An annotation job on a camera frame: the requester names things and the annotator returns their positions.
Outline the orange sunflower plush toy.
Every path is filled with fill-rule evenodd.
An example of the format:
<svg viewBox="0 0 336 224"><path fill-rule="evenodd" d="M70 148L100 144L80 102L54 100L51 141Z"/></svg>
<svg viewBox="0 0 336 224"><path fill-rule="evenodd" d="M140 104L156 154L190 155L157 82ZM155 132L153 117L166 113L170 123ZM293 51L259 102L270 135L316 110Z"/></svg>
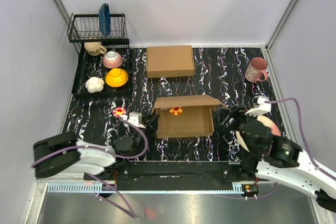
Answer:
<svg viewBox="0 0 336 224"><path fill-rule="evenodd" d="M183 112L183 108L178 106L178 107L171 107L169 109L169 112L174 115L174 116L178 116Z"/></svg>

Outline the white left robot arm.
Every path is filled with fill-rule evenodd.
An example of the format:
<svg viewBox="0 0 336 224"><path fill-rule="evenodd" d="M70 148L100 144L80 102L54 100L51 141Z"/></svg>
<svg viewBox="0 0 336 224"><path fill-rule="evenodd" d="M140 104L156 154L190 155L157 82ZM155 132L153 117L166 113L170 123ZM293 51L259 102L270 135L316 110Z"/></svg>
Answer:
<svg viewBox="0 0 336 224"><path fill-rule="evenodd" d="M103 180L113 175L113 167L118 160L132 160L145 154L149 147L147 132L154 133L158 126L158 115L144 118L138 112L131 112L118 118L120 122L133 128L129 135L123 135L113 145L97 145L76 139L73 132L66 132L36 142L33 145L37 179L75 174L97 175Z"/></svg>

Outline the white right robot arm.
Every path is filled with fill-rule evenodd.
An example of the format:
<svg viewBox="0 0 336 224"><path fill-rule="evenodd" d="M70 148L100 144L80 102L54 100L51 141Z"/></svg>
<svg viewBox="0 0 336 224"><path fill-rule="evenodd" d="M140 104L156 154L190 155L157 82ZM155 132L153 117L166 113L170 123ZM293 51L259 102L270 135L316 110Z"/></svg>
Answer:
<svg viewBox="0 0 336 224"><path fill-rule="evenodd" d="M219 127L238 134L245 150L238 167L244 180L269 180L304 193L335 212L335 177L315 167L308 153L295 142L274 134L260 117L238 106L217 109Z"/></svg>

